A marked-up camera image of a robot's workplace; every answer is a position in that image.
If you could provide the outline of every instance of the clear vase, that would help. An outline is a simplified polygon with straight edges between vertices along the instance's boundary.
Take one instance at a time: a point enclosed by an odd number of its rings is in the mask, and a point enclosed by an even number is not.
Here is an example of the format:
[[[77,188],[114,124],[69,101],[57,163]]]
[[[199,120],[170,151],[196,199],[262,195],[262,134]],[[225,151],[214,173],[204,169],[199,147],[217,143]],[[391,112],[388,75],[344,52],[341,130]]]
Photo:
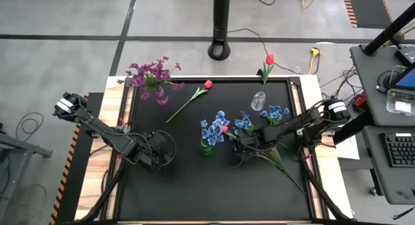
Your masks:
[[[264,91],[260,91],[254,95],[251,102],[251,108],[255,111],[262,110],[262,108],[265,105],[265,101],[267,99],[267,96],[265,95]]]
[[[156,96],[156,101],[160,105],[166,105],[169,100],[169,96],[165,94],[164,89],[161,86],[154,89],[154,96]]]
[[[214,153],[215,148],[214,148],[214,146],[211,146],[207,143],[204,143],[204,141],[202,139],[202,140],[200,140],[199,151],[203,156],[211,156]]]

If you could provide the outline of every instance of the computer monitor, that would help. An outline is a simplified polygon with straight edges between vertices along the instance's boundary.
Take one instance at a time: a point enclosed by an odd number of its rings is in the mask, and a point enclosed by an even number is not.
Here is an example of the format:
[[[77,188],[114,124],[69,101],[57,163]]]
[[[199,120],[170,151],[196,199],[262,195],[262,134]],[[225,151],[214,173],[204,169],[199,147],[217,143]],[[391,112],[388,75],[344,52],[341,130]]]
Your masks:
[[[389,88],[415,91],[415,63],[412,63],[403,73],[396,76]]]

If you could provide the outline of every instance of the green vase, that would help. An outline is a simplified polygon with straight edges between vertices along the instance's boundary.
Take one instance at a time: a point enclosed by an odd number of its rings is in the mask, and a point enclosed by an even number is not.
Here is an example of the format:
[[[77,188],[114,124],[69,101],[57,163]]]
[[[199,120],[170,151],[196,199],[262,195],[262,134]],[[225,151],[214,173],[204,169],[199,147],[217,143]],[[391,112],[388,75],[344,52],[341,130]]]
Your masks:
[[[215,147],[204,143],[204,140],[200,140],[200,153],[203,156],[212,156],[215,152]]]

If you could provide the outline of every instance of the gray floor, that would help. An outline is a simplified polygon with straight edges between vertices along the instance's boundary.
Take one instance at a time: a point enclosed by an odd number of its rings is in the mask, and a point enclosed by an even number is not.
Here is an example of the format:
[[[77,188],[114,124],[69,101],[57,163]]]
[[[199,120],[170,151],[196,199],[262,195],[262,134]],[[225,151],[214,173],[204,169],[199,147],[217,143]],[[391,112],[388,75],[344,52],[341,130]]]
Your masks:
[[[386,0],[396,18],[414,0]],[[0,0],[0,34],[114,35],[123,28],[130,0]],[[128,31],[130,36],[210,36],[213,0],[137,0]],[[263,37],[285,38],[373,38],[381,30],[351,27],[342,0],[316,0],[308,10],[300,0],[277,0],[265,6],[256,0],[231,0],[229,29],[250,28]],[[242,31],[230,36],[255,37]],[[415,38],[415,32],[407,38]],[[53,117],[53,105],[65,91],[79,93],[103,91],[117,41],[0,40],[0,122],[13,135],[27,112],[41,112],[43,126],[30,143],[54,150],[53,157],[33,157],[22,186],[19,201],[10,210],[10,224],[29,220],[31,224],[49,221],[62,175],[74,126]],[[137,42],[125,43],[117,75],[125,75],[129,63],[145,63],[167,55],[171,63],[180,62],[180,75],[251,75],[261,67],[265,51],[260,43],[230,43],[231,56],[223,62],[208,58],[209,43]],[[352,66],[347,44],[266,43],[284,67],[306,73],[310,48],[322,51],[320,85]],[[273,74],[289,74],[277,69]],[[323,87],[332,94],[340,79]],[[359,85],[357,77],[352,84]],[[339,93],[342,99],[352,94],[349,87]],[[373,186],[368,171],[344,171],[344,181],[352,210],[359,220],[413,224],[415,213],[393,221],[390,217],[408,206],[391,206],[383,197],[367,192]],[[42,191],[32,184],[41,184]]]

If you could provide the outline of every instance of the black keyboard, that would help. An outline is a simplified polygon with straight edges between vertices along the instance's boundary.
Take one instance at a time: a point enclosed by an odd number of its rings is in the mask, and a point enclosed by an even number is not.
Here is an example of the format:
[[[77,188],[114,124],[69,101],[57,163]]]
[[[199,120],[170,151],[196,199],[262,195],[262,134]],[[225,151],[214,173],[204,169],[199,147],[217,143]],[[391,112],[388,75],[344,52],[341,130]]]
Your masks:
[[[415,167],[415,134],[381,134],[389,166]]]

